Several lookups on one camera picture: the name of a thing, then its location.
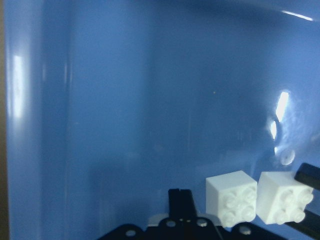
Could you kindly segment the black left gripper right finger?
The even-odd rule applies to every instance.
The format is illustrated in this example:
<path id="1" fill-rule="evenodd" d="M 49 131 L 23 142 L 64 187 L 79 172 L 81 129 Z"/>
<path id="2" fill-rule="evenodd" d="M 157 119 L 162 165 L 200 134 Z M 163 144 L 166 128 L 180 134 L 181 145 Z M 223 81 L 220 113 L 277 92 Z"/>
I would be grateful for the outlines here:
<path id="1" fill-rule="evenodd" d="M 302 163 L 294 179 L 313 189 L 320 191 L 320 168 L 308 163 Z M 320 215 L 310 210 L 305 210 L 305 218 L 299 223 L 287 222 L 287 226 L 311 238 L 320 237 Z"/>

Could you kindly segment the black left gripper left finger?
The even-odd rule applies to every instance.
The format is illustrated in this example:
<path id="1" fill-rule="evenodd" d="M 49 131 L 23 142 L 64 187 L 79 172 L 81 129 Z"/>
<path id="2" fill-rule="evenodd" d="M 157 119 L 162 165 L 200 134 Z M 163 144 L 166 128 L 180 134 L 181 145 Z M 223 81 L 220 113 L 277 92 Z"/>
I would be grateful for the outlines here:
<path id="1" fill-rule="evenodd" d="M 198 215 L 190 189 L 169 189 L 168 203 L 168 225 L 178 225 L 178 223 L 194 224 L 197 220 Z"/>

